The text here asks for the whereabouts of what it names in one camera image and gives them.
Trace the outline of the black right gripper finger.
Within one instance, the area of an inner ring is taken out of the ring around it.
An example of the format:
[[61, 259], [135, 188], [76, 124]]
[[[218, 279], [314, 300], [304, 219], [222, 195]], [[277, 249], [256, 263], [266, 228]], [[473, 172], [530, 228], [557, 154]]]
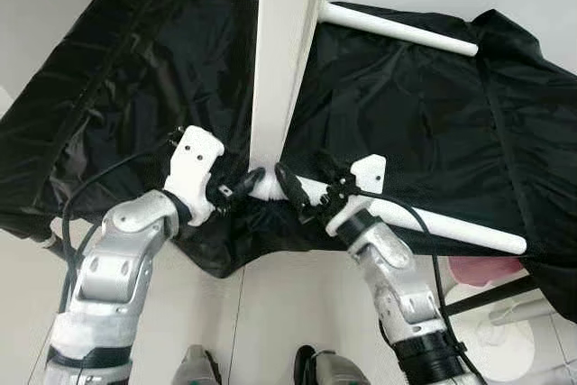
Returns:
[[293, 211], [299, 216], [313, 216], [315, 213], [312, 198], [305, 191], [300, 178], [283, 162], [276, 163], [273, 174]]

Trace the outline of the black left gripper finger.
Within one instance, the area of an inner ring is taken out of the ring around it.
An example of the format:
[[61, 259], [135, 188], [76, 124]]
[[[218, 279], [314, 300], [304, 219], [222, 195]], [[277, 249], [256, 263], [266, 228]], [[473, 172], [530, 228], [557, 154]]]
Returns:
[[265, 176], [263, 167], [252, 168], [234, 183], [234, 201], [242, 201], [256, 189]]

